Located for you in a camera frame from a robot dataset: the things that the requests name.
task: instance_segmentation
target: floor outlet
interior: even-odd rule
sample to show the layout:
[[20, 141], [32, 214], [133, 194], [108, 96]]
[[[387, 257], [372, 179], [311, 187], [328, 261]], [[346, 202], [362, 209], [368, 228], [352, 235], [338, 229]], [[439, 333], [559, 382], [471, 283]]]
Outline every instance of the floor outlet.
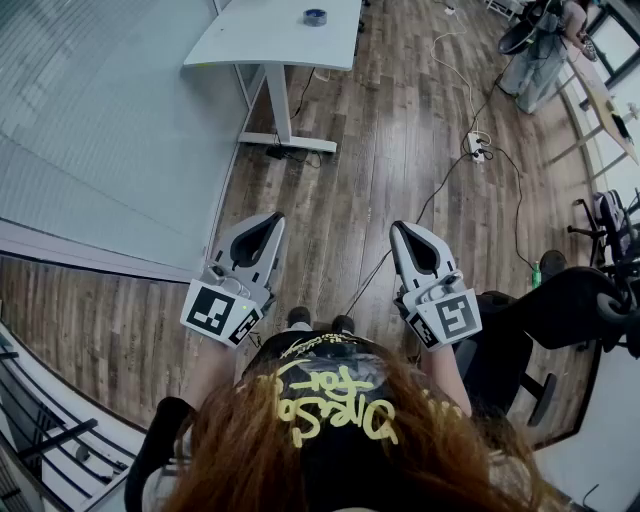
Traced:
[[478, 135], [475, 133], [470, 133], [469, 135], [467, 135], [467, 137], [469, 138], [469, 148], [471, 149], [471, 156], [473, 158], [473, 161], [477, 164], [484, 162], [484, 155], [480, 152], [477, 152], [479, 149], [482, 149], [480, 143], [476, 142], [479, 139]]

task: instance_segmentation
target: desk surface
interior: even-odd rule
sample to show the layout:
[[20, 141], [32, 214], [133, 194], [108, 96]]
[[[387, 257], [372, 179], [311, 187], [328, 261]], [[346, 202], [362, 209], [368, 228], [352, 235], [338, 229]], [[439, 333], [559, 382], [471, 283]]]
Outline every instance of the desk surface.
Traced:
[[[598, 116], [598, 120], [600, 121], [604, 131], [618, 143], [625, 153], [633, 158], [636, 164], [639, 163], [633, 143], [628, 142], [622, 137], [622, 135], [620, 135], [620, 131], [611, 117], [608, 105], [609, 103], [613, 103], [611, 93], [604, 85], [604, 82], [602, 81], [602, 78], [600, 78], [600, 75], [598, 75], [593, 63], [582, 55], [582, 53], [580, 53], [578, 58], [575, 59], [575, 62], [574, 59], [575, 57], [570, 56], [568, 61], [578, 77], [578, 80], [580, 80], [580, 83], [587, 94], [587, 98], [589, 99], [589, 103], [593, 107], [596, 116]], [[624, 117], [624, 114], [624, 112], [618, 112], [620, 117]]]
[[[349, 70], [361, 0], [233, 0], [209, 26], [185, 66], [282, 63]], [[327, 24], [302, 22], [307, 9], [327, 11]]]

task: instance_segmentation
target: sneaker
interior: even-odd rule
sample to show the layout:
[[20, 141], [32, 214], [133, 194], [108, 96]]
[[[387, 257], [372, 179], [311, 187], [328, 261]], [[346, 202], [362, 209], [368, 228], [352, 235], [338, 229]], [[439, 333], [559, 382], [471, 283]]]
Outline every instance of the sneaker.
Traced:
[[331, 331], [339, 334], [353, 334], [356, 330], [356, 324], [352, 318], [346, 315], [339, 315], [334, 318], [331, 323]]
[[304, 306], [293, 308], [287, 316], [287, 327], [291, 327], [298, 322], [311, 325], [311, 313], [309, 313], [309, 310]]

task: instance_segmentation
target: gray wall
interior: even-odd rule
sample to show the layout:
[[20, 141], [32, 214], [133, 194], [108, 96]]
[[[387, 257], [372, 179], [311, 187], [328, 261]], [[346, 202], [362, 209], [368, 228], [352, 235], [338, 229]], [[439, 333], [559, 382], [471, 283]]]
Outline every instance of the gray wall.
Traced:
[[0, 218], [197, 269], [247, 113], [212, 0], [0, 3]]
[[618, 347], [603, 354], [580, 432], [536, 453], [558, 489], [600, 512], [626, 510], [640, 492], [640, 361]]

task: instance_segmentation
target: wooden table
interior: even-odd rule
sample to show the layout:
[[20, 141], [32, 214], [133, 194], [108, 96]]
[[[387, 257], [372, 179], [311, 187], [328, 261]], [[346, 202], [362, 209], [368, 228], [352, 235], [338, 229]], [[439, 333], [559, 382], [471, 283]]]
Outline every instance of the wooden table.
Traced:
[[[264, 64], [280, 144], [335, 152], [335, 142], [292, 136], [284, 66], [350, 70], [360, 4], [361, 0], [233, 0], [193, 47], [184, 65]], [[327, 12], [326, 25], [303, 23], [303, 12], [314, 8]], [[272, 145], [276, 136], [243, 132], [238, 141]]]
[[[625, 139], [618, 127], [616, 126], [612, 113], [615, 112], [615, 107], [613, 104], [613, 99], [611, 97], [611, 93], [605, 87], [604, 82], [598, 75], [596, 68], [593, 66], [593, 63], [589, 61], [582, 53], [578, 54], [577, 58], [572, 59], [571, 56], [567, 59], [571, 68], [573, 69], [574, 75], [565, 82], [562, 87], [556, 92], [558, 94], [560, 90], [564, 89], [566, 85], [573, 80], [574, 78], [578, 78], [580, 84], [582, 85], [585, 93], [587, 94], [587, 99], [589, 103], [593, 107], [596, 116], [598, 117], [598, 121], [600, 121], [600, 125], [591, 130], [589, 133], [578, 139], [578, 141], [573, 144], [571, 147], [567, 148], [565, 151], [560, 153], [558, 156], [551, 160], [551, 163], [555, 163], [561, 158], [565, 157], [569, 153], [571, 153], [574, 149], [584, 146], [589, 140], [595, 137], [601, 131], [605, 131], [609, 134], [609, 136], [616, 141], [616, 143], [622, 148], [623, 153], [618, 158], [616, 158], [613, 162], [607, 165], [604, 169], [602, 169], [597, 174], [593, 175], [591, 180], [595, 180], [599, 176], [602, 176], [609, 169], [619, 163], [621, 160], [630, 156], [633, 161], [638, 164], [638, 156], [636, 155], [635, 146], [631, 140]], [[625, 115], [622, 119], [626, 123], [632, 117], [635, 117], [633, 113], [629, 113]]]

